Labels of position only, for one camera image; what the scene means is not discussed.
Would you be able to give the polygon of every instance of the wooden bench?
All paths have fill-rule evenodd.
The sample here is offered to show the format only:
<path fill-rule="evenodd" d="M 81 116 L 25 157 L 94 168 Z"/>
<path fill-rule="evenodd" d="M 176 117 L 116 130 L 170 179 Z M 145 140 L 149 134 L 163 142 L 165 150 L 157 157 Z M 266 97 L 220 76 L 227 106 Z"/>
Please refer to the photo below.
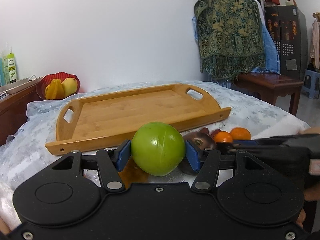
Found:
<path fill-rule="evenodd" d="M 247 73 L 240 74 L 235 85 L 259 93 L 262 101 L 273 106 L 277 97 L 291 95 L 289 113 L 297 114 L 303 81 L 274 73 Z"/>

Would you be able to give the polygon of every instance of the screw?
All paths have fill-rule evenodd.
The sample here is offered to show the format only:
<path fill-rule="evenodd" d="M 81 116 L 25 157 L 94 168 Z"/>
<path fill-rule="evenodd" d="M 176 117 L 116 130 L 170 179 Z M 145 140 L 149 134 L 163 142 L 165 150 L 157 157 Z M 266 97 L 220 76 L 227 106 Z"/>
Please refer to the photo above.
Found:
<path fill-rule="evenodd" d="M 30 232 L 24 232 L 24 233 L 22 234 L 22 236 L 23 236 L 23 238 L 24 238 L 25 240 L 32 240 L 32 239 L 33 239 L 33 234 L 31 234 Z"/>
<path fill-rule="evenodd" d="M 210 184 L 205 181 L 199 181 L 195 184 L 195 188 L 197 189 L 208 189 L 210 187 Z"/>
<path fill-rule="evenodd" d="M 296 234 L 294 232 L 289 232 L 286 234 L 285 239 L 286 240 L 294 240 L 296 237 Z"/>
<path fill-rule="evenodd" d="M 122 183 L 119 181 L 112 181 L 107 184 L 109 189 L 120 189 L 122 186 Z"/>

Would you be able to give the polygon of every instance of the bottle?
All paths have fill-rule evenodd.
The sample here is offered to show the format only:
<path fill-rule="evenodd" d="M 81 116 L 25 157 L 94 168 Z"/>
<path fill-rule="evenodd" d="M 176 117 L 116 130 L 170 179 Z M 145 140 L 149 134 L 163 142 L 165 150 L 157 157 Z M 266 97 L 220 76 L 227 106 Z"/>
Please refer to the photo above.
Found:
<path fill-rule="evenodd" d="M 9 68 L 9 79 L 10 84 L 16 82 L 17 78 L 17 70 L 16 70 L 16 61 L 14 59 L 14 53 L 12 53 L 12 48 L 9 49 L 9 54 L 7 56 L 8 59 L 8 68 Z"/>
<path fill-rule="evenodd" d="M 5 53 L 3 54 L 3 58 L 2 58 L 2 66 L 3 66 L 3 70 L 4 70 L 5 83 L 10 84 L 8 59 L 7 59 L 7 55 Z"/>
<path fill-rule="evenodd" d="M 4 86 L 5 84 L 4 69 L 2 67 L 2 59 L 0 55 L 0 86 Z"/>

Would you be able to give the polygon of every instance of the red fruit basket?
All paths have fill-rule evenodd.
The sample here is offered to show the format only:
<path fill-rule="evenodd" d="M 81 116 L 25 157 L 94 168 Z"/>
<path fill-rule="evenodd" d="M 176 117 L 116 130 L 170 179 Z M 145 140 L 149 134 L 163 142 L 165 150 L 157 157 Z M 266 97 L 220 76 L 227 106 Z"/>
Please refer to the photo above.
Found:
<path fill-rule="evenodd" d="M 47 87 L 47 85 L 49 85 L 52 81 L 52 79 L 55 79 L 55 78 L 60 78 L 61 79 L 61 82 L 63 82 L 66 78 L 69 78 L 69 77 L 72 77 L 72 78 L 75 78 L 78 82 L 78 88 L 77 88 L 77 91 L 74 94 L 78 93 L 79 92 L 79 89 L 80 89 L 80 81 L 78 79 L 78 77 L 76 75 L 72 75 L 72 74 L 68 74 L 68 73 L 65 73 L 65 72 L 59 72 L 59 73 L 55 73 L 55 74 L 51 74 L 51 75 L 46 75 L 36 86 L 36 92 L 38 94 L 38 96 L 43 99 L 43 100 L 46 100 L 45 99 L 45 94 L 44 94 L 44 90 L 45 88 Z"/>

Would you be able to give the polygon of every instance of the blue plastic stool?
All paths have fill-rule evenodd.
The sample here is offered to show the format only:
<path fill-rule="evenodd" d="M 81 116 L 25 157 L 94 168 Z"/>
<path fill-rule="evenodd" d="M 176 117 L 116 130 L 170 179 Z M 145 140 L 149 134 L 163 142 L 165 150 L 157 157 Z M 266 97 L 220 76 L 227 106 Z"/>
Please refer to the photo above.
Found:
<path fill-rule="evenodd" d="M 306 69 L 302 91 L 308 92 L 311 99 L 314 99 L 315 96 L 319 98 L 319 84 L 320 73 Z"/>

